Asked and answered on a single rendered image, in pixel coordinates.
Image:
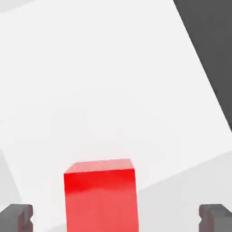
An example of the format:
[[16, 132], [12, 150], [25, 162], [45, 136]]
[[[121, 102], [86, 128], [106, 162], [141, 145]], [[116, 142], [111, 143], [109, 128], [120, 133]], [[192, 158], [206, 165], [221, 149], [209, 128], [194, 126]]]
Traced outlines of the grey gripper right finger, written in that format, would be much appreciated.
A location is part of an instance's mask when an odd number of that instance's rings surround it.
[[232, 232], [232, 212], [222, 204], [201, 204], [199, 216], [198, 232]]

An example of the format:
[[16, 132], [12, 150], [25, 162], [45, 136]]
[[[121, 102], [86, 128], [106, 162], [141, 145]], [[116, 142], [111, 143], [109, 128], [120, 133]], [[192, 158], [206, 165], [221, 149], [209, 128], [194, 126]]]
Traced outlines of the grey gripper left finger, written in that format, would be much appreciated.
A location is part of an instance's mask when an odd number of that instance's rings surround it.
[[33, 206], [10, 204], [0, 212], [0, 232], [33, 232]]

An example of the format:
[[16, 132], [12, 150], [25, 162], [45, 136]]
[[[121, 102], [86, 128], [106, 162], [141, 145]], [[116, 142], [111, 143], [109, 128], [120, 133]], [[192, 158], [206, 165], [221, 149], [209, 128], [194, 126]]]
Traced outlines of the small red cube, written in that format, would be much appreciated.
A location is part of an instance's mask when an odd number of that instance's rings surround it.
[[130, 159], [77, 162], [63, 176], [67, 232], [139, 232]]

